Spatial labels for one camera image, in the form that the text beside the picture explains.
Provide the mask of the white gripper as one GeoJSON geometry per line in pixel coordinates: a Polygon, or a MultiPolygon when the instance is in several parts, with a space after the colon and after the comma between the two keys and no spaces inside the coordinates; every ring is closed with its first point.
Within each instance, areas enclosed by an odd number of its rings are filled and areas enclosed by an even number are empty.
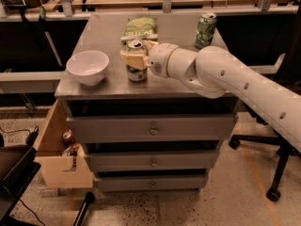
{"type": "Polygon", "coordinates": [[[147,68],[150,63],[150,71],[160,77],[169,78],[167,73],[167,64],[171,54],[179,48],[178,45],[171,43],[160,43],[153,40],[143,40],[149,56],[145,52],[130,53],[127,51],[120,52],[121,61],[140,71],[147,68]]]}

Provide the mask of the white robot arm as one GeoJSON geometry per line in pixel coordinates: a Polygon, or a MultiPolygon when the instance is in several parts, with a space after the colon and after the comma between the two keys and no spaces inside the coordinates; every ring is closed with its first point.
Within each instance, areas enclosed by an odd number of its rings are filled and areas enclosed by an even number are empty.
{"type": "Polygon", "coordinates": [[[253,71],[229,51],[207,46],[195,52],[170,43],[131,40],[120,58],[135,69],[177,79],[206,98],[232,93],[301,151],[301,96],[253,71]]]}

